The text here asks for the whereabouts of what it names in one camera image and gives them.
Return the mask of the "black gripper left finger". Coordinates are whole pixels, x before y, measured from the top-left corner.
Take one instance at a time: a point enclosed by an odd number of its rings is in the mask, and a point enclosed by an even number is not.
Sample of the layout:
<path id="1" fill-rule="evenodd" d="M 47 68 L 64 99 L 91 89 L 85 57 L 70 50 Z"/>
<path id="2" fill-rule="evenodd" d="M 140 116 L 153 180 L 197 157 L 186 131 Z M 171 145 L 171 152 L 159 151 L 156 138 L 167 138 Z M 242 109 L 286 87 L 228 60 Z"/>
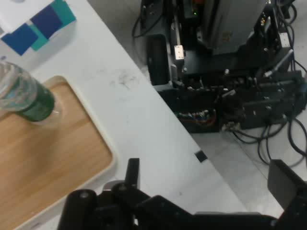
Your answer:
<path id="1" fill-rule="evenodd" d="M 149 198 L 139 189 L 140 160 L 128 160 L 124 180 L 105 184 L 97 194 L 81 189 L 71 192 L 58 224 L 59 230 L 146 230 L 137 205 Z"/>

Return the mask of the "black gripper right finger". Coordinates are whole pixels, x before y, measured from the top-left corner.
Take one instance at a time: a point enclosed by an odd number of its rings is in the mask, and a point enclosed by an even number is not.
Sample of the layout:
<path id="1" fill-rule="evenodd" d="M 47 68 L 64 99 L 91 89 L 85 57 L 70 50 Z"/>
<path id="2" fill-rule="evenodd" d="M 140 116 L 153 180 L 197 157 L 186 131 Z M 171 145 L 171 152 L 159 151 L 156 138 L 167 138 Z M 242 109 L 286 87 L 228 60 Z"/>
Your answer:
<path id="1" fill-rule="evenodd" d="M 274 230 L 305 230 L 307 228 L 307 183 L 282 160 L 269 166 L 268 190 L 283 208 L 273 222 Z"/>

